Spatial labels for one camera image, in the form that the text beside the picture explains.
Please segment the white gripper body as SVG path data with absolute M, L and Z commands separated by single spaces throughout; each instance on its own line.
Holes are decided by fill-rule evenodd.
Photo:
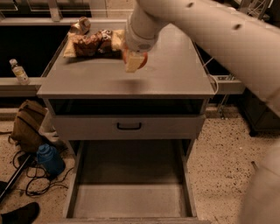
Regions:
M 125 44 L 133 52 L 148 52 L 158 41 L 159 25 L 157 23 L 132 23 L 125 26 Z

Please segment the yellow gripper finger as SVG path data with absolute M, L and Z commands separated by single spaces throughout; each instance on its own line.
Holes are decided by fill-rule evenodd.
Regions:
M 125 71 L 134 73 L 144 62 L 144 55 L 140 52 L 127 51 L 125 57 Z

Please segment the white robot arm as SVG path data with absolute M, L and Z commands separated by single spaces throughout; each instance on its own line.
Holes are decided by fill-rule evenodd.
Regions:
M 136 0 L 124 61 L 146 53 L 175 25 L 280 116 L 280 31 L 213 0 Z M 280 224 L 280 142 L 268 151 L 241 206 L 240 224 Z

